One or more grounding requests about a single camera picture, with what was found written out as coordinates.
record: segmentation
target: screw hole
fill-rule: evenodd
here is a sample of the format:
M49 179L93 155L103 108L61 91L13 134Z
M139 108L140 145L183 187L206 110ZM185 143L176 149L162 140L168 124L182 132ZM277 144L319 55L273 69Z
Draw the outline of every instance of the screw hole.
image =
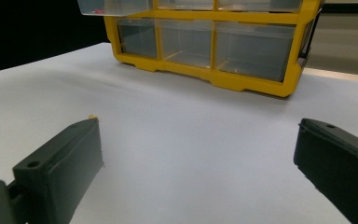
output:
M31 161L30 163L28 163L27 167L34 168L34 167L38 166L39 164L40 164L39 161Z

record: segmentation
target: black background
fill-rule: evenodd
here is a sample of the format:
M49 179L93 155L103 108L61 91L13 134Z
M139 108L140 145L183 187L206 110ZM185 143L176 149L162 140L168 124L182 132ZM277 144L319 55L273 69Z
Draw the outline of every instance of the black background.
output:
M103 17L76 0L0 1L0 70L108 42Z

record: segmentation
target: yellow frame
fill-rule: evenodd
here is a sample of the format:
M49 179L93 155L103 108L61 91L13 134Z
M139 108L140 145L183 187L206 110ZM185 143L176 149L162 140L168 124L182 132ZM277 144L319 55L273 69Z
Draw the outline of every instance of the yellow frame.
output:
M302 73L302 67L297 63L298 53L307 24L314 20L321 6L320 0L303 0L301 8L294 13L256 13L256 12L230 12L218 11L217 0L213 1L212 11L184 11L166 10L157 8L158 0L153 0L154 8L142 13L126 16L126 18L154 18L177 20L209 20L209 21L240 21L249 23L274 23L293 24L296 26L292 47L287 62L283 82L266 80L257 77L248 77L214 69L215 36L212 30L211 67L202 68L192 65L171 63L163 61L161 57L161 45L159 28L156 26L156 41L158 57L150 59L133 54L123 53L118 34L117 20L122 17L104 16L104 22L108 38L112 44L112 50L116 59L123 63L134 64L137 68L146 71L170 71L174 73L198 77L210 81L213 85L233 91L259 91L271 95L286 97L292 94Z

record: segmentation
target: yellow plastic drawer organizer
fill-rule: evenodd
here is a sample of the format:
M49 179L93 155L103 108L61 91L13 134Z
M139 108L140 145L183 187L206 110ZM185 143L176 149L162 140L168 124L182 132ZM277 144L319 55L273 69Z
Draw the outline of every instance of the yellow plastic drawer organizer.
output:
M78 0L104 16L115 57L234 91L285 97L310 52L321 0Z

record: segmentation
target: white tabletop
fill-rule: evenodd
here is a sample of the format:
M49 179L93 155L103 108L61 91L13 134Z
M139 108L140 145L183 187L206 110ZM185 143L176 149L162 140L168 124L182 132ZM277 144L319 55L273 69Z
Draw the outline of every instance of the white tabletop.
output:
M105 166L71 223L348 223L293 155L302 118L358 136L358 81L304 74L280 99L138 70L108 44L7 69L0 179L89 114L100 118Z

